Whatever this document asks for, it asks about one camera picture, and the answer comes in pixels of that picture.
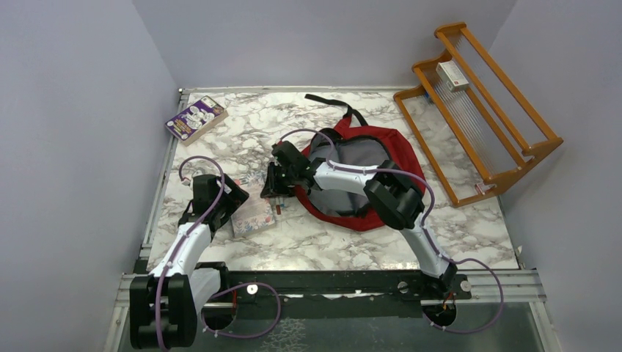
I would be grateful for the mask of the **floral cover book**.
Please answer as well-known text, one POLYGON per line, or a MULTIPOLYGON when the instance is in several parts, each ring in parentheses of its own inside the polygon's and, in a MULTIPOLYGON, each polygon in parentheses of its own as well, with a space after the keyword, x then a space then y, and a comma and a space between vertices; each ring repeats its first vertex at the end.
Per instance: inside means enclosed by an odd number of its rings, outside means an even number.
POLYGON ((235 183, 249 194, 249 198, 231 216, 233 237, 240 238, 273 227, 277 220, 271 203, 260 197, 265 184, 264 176, 250 174, 236 179, 235 183))

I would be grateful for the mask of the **red backpack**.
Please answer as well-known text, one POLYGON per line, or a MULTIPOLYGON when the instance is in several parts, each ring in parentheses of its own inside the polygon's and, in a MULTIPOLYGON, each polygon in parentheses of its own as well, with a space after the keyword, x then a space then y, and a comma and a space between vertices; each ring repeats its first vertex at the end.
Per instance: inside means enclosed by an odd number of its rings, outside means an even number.
POLYGON ((335 99, 307 94, 306 99, 345 108, 341 120, 316 134, 302 154, 345 185, 294 188, 294 195, 315 218, 364 232, 388 226, 411 229, 425 210, 425 178, 412 146, 397 130, 369 125, 358 110, 335 99))

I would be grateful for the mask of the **purple cover book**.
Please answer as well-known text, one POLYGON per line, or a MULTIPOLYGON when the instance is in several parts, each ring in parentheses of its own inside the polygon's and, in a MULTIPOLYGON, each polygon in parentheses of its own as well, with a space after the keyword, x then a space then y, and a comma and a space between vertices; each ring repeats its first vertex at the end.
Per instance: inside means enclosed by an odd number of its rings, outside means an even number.
POLYGON ((189 146, 228 117, 226 108, 208 95, 167 120, 164 127, 182 145, 189 146))

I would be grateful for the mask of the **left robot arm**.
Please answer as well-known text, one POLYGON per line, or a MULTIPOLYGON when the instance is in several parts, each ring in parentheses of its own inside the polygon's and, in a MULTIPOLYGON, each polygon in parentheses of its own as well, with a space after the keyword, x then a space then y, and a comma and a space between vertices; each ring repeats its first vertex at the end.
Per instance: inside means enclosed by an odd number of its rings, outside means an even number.
POLYGON ((133 348, 189 347, 203 304, 230 294, 230 280, 199 259, 215 232, 248 200, 228 175, 193 179, 193 198, 178 224, 178 235, 162 261, 129 287, 130 341, 133 348))

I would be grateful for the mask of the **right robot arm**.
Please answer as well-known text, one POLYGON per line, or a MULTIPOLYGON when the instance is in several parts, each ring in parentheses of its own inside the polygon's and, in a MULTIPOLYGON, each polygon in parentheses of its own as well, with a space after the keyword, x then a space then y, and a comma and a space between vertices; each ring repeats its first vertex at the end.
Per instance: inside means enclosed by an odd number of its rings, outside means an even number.
POLYGON ((271 154, 275 162, 268 172, 263 198, 294 190, 300 202, 308 201, 312 210, 339 220, 352 220, 359 210, 374 212, 382 224, 406 239, 426 275, 424 291, 432 298, 441 298, 452 290, 457 268, 425 225, 430 211, 417 185, 419 176, 390 160, 355 166, 331 161, 328 155, 308 158, 290 142, 275 144, 271 154))

